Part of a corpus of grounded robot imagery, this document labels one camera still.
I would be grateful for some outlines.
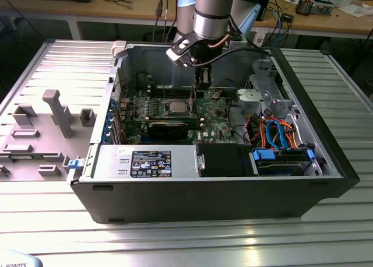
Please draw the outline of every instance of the table leg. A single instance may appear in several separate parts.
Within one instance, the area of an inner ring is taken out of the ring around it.
[[[70,18],[69,20],[67,20],[67,22],[69,23],[69,28],[70,28],[72,39],[81,40],[82,34],[79,30],[78,22],[76,21],[76,19]]]

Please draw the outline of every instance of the floor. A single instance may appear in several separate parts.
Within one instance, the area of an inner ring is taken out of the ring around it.
[[[67,23],[55,20],[30,20],[45,38],[70,39],[71,35]],[[0,32],[0,99],[7,94],[16,82],[43,40],[23,19],[17,19],[17,30],[10,33],[7,29]],[[104,23],[80,23],[81,32],[85,40],[129,40],[151,41],[152,26],[118,25]],[[346,38],[319,38],[310,36],[289,35],[277,47],[328,50],[348,71],[351,63],[359,54],[361,41]],[[353,79],[369,96],[371,94],[366,85],[368,79],[373,78],[373,52],[369,52],[361,66],[353,74]]]

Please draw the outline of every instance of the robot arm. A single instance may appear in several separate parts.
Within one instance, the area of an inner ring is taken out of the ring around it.
[[[193,31],[167,50],[168,57],[177,65],[188,66],[207,62],[221,54],[232,4],[233,0],[196,0]],[[201,74],[201,71],[196,73],[196,77]]]

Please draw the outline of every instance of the power cable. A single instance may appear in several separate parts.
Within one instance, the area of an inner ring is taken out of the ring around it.
[[[171,30],[174,27],[176,21],[177,21],[177,0],[175,0],[175,19],[174,19],[173,23],[171,24],[171,26],[170,26],[170,28],[169,28],[169,30],[167,32],[166,43],[168,42],[168,37],[170,36]]]

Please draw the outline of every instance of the power supply label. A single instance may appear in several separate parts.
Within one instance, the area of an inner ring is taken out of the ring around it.
[[[131,177],[171,177],[171,152],[132,152]]]

